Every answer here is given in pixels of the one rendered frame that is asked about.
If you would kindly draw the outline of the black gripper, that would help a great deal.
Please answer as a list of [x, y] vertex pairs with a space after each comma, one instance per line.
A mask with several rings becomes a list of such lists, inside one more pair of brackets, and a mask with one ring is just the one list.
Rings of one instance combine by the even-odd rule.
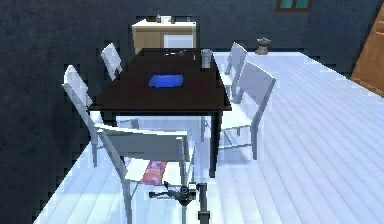
[[168, 198], [175, 198], [181, 205], [188, 205], [191, 199], [191, 192], [189, 188], [186, 186], [178, 187], [176, 185], [172, 185], [167, 181], [163, 183], [164, 187], [167, 189], [165, 192], [149, 192], [149, 198], [157, 198], [162, 195], [167, 195]]

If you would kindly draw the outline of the red patterned packet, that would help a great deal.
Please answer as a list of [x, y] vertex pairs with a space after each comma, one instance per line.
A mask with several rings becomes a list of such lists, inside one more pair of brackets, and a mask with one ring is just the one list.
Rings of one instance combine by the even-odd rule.
[[150, 161], [140, 182], [146, 185], [161, 185], [167, 163]]

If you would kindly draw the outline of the blue packet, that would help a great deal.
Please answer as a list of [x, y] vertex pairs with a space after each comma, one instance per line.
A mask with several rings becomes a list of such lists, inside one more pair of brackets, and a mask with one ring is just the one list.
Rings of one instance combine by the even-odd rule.
[[154, 88], [181, 87], [184, 82], [182, 74], [155, 74], [149, 80], [148, 85]]

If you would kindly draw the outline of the white chair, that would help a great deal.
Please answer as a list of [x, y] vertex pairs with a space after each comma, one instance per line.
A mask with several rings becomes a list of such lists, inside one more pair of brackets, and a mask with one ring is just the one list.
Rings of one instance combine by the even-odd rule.
[[106, 152], [120, 178], [126, 223], [133, 224], [132, 199], [150, 161], [166, 162], [160, 186], [169, 182], [180, 187], [192, 182], [190, 166], [194, 149], [186, 131], [153, 131], [95, 125]]
[[230, 100], [232, 100], [236, 95], [237, 83], [240, 78], [246, 56], [247, 51], [244, 47], [234, 42], [227, 58], [227, 66], [221, 76]]
[[122, 71], [121, 58], [113, 43], [108, 44], [101, 52], [101, 57], [104, 61], [108, 74], [111, 80]]
[[92, 162], [93, 166], [96, 167], [98, 164], [97, 160], [97, 149], [98, 149], [98, 135], [95, 128], [95, 122], [92, 116], [88, 113], [88, 107], [92, 104], [92, 100], [88, 95], [88, 87], [80, 77], [79, 73], [73, 65], [69, 65], [64, 73], [63, 84], [65, 92], [70, 98], [72, 104], [78, 111], [80, 117], [85, 123], [89, 130], [91, 138], [92, 148]]
[[223, 113], [221, 124], [222, 145], [220, 149], [248, 148], [253, 159], [258, 156], [258, 127], [268, 104], [276, 78], [247, 61], [238, 78], [239, 92], [231, 111]]

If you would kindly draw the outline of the dark brown dining table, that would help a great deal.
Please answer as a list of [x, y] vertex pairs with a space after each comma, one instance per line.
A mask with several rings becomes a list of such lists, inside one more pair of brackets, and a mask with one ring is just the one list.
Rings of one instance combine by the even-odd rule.
[[[201, 50], [186, 49], [184, 56], [164, 56], [165, 48], [141, 50], [127, 68], [95, 98], [89, 109], [115, 124], [118, 116], [209, 116], [211, 118], [210, 169], [214, 177], [222, 115], [231, 105], [217, 65], [201, 67]], [[148, 85], [155, 74], [182, 74], [177, 88]]]

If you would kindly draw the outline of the grey drinking glass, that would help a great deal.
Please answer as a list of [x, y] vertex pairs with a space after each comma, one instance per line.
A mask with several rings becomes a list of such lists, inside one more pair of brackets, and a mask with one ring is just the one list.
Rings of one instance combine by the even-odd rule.
[[201, 50], [201, 67], [203, 69], [209, 69], [211, 64], [212, 51], [210, 49]]

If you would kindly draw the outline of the white appliance front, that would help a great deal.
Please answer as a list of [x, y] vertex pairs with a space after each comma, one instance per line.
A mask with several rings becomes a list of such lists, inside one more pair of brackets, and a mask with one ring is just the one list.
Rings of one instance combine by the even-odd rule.
[[165, 48], [193, 48], [194, 39], [192, 35], [165, 35], [163, 46]]

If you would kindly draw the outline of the beige kitchen cupboard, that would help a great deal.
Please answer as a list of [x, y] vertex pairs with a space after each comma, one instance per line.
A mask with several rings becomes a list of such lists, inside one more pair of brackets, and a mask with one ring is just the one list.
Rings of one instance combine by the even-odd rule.
[[135, 53], [143, 48], [165, 48], [165, 35], [192, 35], [196, 47], [197, 24], [195, 22], [157, 23], [143, 19], [131, 26]]

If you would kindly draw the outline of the brown clay pot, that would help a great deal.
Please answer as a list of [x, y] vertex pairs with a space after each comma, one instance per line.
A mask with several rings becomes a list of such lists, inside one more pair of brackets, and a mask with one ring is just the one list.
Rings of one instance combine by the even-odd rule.
[[258, 48], [255, 51], [258, 55], [267, 55], [268, 54], [268, 47], [271, 44], [271, 41], [268, 38], [260, 38], [257, 40]]

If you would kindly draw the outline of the brown framed window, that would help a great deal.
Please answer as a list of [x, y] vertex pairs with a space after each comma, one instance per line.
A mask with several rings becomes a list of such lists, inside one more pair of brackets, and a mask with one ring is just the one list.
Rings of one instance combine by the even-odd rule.
[[277, 0], [276, 12], [309, 12], [312, 0]]

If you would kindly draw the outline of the brown wooden door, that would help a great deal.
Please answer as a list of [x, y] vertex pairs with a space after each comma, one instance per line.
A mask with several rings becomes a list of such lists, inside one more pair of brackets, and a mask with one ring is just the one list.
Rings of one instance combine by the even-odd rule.
[[384, 98], [384, 0], [372, 23], [351, 80]]

